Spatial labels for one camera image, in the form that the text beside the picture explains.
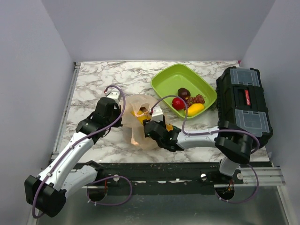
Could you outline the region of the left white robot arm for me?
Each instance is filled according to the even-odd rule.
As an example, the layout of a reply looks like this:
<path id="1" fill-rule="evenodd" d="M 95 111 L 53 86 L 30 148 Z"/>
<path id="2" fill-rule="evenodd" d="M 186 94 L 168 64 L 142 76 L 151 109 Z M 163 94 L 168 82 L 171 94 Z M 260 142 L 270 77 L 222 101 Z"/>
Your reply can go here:
<path id="1" fill-rule="evenodd" d="M 31 214 L 40 218 L 46 214 L 56 216 L 64 204 L 70 188 L 64 187 L 65 180 L 78 160 L 112 127 L 121 127 L 119 97 L 102 97 L 86 119 L 79 122 L 75 133 L 63 151 L 39 175 L 28 176 L 24 182 L 25 196 L 32 206 Z"/>

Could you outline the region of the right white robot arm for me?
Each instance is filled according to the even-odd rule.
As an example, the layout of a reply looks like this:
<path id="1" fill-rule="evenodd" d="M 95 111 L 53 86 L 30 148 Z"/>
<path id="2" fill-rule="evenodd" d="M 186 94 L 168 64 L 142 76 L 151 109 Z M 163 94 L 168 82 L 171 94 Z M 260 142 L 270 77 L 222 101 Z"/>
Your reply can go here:
<path id="1" fill-rule="evenodd" d="M 162 122 L 154 120 L 144 122 L 146 137 L 157 142 L 160 148 L 175 152 L 190 148 L 217 148 L 224 158 L 216 171 L 218 182 L 225 184 L 233 178 L 235 170 L 241 164 L 248 164 L 250 155 L 260 147 L 260 142 L 253 134 L 239 129 L 237 126 L 224 123 L 203 132 L 185 131 L 174 127 L 170 131 Z"/>

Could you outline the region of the translucent orange plastic bag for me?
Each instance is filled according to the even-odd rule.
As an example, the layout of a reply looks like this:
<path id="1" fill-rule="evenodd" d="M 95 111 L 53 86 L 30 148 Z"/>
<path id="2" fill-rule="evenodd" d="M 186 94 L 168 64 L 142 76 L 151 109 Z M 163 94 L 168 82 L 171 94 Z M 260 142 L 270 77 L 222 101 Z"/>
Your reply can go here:
<path id="1" fill-rule="evenodd" d="M 122 115 L 122 125 L 132 130 L 131 144 L 142 150 L 152 150 L 158 148 L 156 141 L 149 137 L 145 137 L 143 124 L 141 124 L 132 114 L 139 110 L 150 111 L 151 107 L 157 102 L 151 95 L 133 94 L 126 97 L 125 111 Z"/>

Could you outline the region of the yellow fake fruit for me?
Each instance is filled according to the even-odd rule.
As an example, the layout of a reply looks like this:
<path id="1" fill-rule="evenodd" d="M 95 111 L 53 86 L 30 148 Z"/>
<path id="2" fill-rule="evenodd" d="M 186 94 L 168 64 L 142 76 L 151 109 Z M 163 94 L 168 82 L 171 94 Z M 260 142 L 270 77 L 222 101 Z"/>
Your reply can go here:
<path id="1" fill-rule="evenodd" d="M 139 110 L 138 112 L 132 111 L 131 114 L 141 123 L 143 124 L 144 120 L 151 120 L 151 115 L 148 111 L 143 112 Z"/>

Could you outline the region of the dark red fake fruit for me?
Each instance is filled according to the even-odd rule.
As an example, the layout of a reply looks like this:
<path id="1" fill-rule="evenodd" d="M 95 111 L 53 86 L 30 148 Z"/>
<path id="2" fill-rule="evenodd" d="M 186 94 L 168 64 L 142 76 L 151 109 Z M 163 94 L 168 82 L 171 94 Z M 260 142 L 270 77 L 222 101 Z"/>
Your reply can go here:
<path id="1" fill-rule="evenodd" d="M 191 97 L 190 91 L 186 88 L 179 88 L 177 91 L 177 95 L 184 100 L 188 100 Z"/>

